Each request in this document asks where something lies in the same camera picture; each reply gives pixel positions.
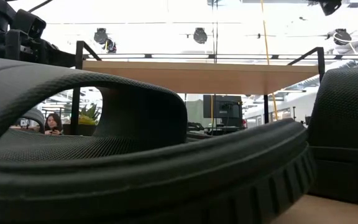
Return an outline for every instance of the person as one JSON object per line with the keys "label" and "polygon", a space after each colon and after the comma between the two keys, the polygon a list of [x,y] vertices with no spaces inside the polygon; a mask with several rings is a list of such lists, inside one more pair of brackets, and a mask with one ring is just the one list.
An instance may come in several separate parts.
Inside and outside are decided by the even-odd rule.
{"label": "person", "polygon": [[60,116],[53,113],[48,115],[45,122],[45,134],[48,135],[60,135],[63,134],[63,125]]}

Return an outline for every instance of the black camera rig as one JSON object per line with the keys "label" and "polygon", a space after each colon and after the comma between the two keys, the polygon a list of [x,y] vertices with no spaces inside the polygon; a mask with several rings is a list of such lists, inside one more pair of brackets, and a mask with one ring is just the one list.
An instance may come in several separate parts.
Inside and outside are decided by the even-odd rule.
{"label": "black camera rig", "polygon": [[0,0],[0,58],[63,67],[75,65],[73,54],[41,39],[45,21],[22,9],[16,12],[7,2]]}

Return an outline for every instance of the green leaves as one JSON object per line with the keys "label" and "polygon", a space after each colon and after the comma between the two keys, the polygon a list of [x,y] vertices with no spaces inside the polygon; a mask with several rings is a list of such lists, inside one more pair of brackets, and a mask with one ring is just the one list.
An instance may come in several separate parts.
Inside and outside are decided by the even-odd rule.
{"label": "green leaves", "polygon": [[89,118],[91,118],[92,120],[96,121],[97,118],[100,115],[99,109],[96,110],[96,104],[91,104],[91,108],[90,109],[86,109],[86,106],[84,106],[81,111],[80,111],[80,116],[87,116]]}

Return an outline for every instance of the metal frame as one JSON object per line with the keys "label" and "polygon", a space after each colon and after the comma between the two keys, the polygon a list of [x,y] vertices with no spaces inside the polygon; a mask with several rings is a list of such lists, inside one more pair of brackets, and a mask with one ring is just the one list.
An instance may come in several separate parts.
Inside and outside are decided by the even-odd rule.
{"label": "metal frame", "polygon": [[[89,52],[89,54],[84,54],[83,53],[83,49],[87,50]],[[301,60],[306,59],[307,56],[312,55],[313,53],[317,52],[317,60],[318,60],[318,72],[319,72],[319,79],[320,81],[323,79],[324,73],[325,73],[325,59],[324,59],[324,49],[322,47],[315,47],[314,49],[310,50],[309,52],[305,53],[304,55],[301,55],[300,57],[298,57],[297,59],[295,59],[294,61],[290,62],[288,65],[294,65],[298,62],[300,62]],[[102,60],[98,54],[96,54],[90,47],[88,44],[86,44],[84,41],[77,41],[76,43],[76,54],[75,54],[75,68],[76,69],[82,69],[83,68],[83,61],[86,59],[91,59],[90,55],[92,55],[93,59],[96,60]],[[143,54],[144,57],[134,57],[134,58],[158,58],[158,57],[153,57],[153,55],[171,55],[171,54]],[[340,60],[342,58],[342,55],[338,55],[340,57],[335,57],[336,60]],[[208,55],[208,58],[194,58],[194,59],[215,59],[218,58],[219,55]],[[233,59],[251,59],[251,58],[233,58]],[[274,60],[274,59],[279,59],[279,55],[272,55],[270,57],[270,59]],[[71,134],[78,134],[77,130],[78,130],[78,117],[80,115],[80,89],[81,88],[75,88],[73,90],[73,101],[72,101],[72,109],[71,109]],[[264,120],[265,120],[265,124],[267,124],[269,122],[269,98],[268,95],[264,95],[264,110],[265,110],[265,115],[264,115]]]}

